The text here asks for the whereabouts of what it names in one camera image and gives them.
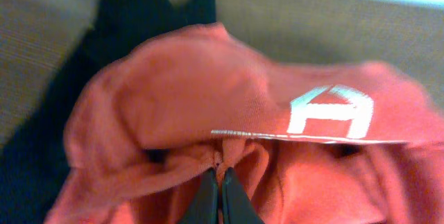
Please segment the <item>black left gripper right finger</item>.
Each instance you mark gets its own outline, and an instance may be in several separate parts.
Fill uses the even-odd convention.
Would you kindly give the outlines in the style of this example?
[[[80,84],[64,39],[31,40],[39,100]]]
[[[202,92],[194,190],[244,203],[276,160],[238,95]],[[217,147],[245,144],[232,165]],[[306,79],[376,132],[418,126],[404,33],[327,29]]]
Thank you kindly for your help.
[[[221,186],[224,224],[264,224],[232,167],[225,172]]]

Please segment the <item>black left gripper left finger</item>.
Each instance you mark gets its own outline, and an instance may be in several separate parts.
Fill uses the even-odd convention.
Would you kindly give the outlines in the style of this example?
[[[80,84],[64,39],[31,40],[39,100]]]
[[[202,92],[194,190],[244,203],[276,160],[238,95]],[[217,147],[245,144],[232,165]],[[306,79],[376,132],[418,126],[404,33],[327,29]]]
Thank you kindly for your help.
[[[194,199],[178,224],[217,224],[219,190],[214,169],[202,174]]]

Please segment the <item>red t-shirt white print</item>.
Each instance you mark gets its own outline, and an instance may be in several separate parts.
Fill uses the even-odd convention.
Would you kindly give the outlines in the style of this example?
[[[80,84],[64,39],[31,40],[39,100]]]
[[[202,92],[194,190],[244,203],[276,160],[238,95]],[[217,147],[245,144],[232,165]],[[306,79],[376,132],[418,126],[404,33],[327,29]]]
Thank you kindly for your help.
[[[383,62],[288,65],[220,24],[98,72],[64,132],[46,223],[175,223],[234,169],[265,223],[442,223],[443,115]]]

